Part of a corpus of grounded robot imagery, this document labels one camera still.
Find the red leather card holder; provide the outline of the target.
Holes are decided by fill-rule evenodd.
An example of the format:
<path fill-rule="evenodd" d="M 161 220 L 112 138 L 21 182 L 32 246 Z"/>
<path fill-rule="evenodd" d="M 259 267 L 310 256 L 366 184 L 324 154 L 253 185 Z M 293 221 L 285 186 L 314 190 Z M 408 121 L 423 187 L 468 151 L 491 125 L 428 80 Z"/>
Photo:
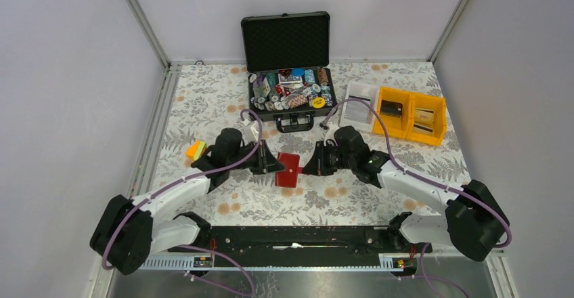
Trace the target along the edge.
<path fill-rule="evenodd" d="M 276 173 L 275 186 L 280 188 L 297 188 L 299 175 L 303 173 L 303 168 L 300 166 L 301 156 L 298 154 L 280 152 L 278 154 L 278 160 L 283 164 L 284 170 Z"/>

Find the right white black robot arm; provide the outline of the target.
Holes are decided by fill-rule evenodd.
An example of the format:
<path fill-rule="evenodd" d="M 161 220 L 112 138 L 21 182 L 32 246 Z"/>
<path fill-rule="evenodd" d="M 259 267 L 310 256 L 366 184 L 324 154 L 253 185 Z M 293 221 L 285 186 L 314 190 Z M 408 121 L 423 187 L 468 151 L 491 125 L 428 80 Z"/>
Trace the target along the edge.
<path fill-rule="evenodd" d="M 399 252 L 413 244 L 456 248 L 473 261 L 484 261 L 511 239 L 510 223 L 488 187 L 475 179 L 451 186 L 436 177 L 401 166 L 390 152 L 372 150 L 351 126 L 329 130 L 316 142 L 307 175 L 329 176 L 348 169 L 362 183 L 402 193 L 423 202 L 435 215 L 401 213 L 389 223 L 388 242 Z"/>

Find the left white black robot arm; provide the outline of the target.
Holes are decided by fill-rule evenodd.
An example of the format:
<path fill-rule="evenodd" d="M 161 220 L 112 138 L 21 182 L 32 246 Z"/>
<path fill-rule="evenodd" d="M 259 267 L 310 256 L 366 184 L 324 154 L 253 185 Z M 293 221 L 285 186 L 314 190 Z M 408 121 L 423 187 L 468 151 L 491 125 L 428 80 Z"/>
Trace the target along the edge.
<path fill-rule="evenodd" d="M 186 244 L 193 251 L 209 245 L 210 234 L 191 214 L 171 214 L 183 203 L 204 196 L 229 178 L 232 170 L 248 169 L 254 175 L 285 170 L 265 140 L 246 143 L 234 128 L 221 131 L 190 167 L 190 174 L 164 188 L 127 198 L 112 198 L 89 241 L 102 257 L 103 267 L 129 275 L 157 252 Z"/>

